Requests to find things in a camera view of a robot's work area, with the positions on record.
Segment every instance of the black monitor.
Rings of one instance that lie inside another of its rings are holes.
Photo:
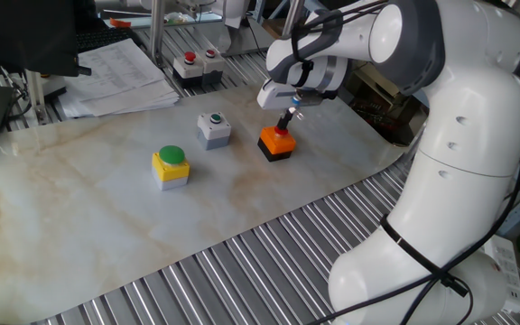
[[[73,0],[0,0],[0,64],[76,77]]]

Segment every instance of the red button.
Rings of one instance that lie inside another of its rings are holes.
[[[274,131],[276,132],[276,135],[280,135],[280,136],[288,135],[288,129],[281,130],[278,126],[274,127]]]
[[[194,62],[194,60],[196,60],[196,54],[194,54],[194,52],[185,52],[184,59],[188,62]]]

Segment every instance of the black base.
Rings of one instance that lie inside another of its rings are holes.
[[[180,82],[180,86],[182,88],[192,88],[202,85],[202,76],[194,77],[194,78],[182,78],[180,76],[180,73],[176,71],[176,69],[173,70],[173,77]]]
[[[260,148],[260,150],[262,150],[262,153],[270,163],[290,158],[290,156],[293,154],[293,152],[272,154],[270,150],[268,150],[268,147],[266,147],[266,144],[264,143],[264,141],[262,141],[262,139],[258,139],[258,147]]]

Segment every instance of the green button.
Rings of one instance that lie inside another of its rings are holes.
[[[220,116],[220,114],[212,114],[212,116],[209,117],[209,120],[213,124],[218,124],[222,121],[222,116]]]
[[[183,162],[185,158],[184,151],[178,146],[166,145],[160,149],[160,159],[164,163],[178,164]]]

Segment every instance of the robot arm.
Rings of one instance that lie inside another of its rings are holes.
[[[309,23],[335,15],[314,13]],[[404,94],[422,89],[431,106],[402,196],[385,219],[392,231],[381,226],[330,271],[338,311],[430,274],[403,242],[443,267],[491,229],[520,158],[520,16],[473,0],[392,0],[378,15],[337,28],[334,20],[298,41],[300,57],[313,62],[304,78],[293,40],[274,42],[261,107],[289,107],[302,92],[338,89],[348,59],[371,61]],[[450,272],[475,296],[466,323],[503,307],[505,279],[492,259],[476,253]],[[348,313],[340,323],[399,323],[420,290]],[[469,308],[468,298],[440,284],[428,295],[411,323],[455,324]]]

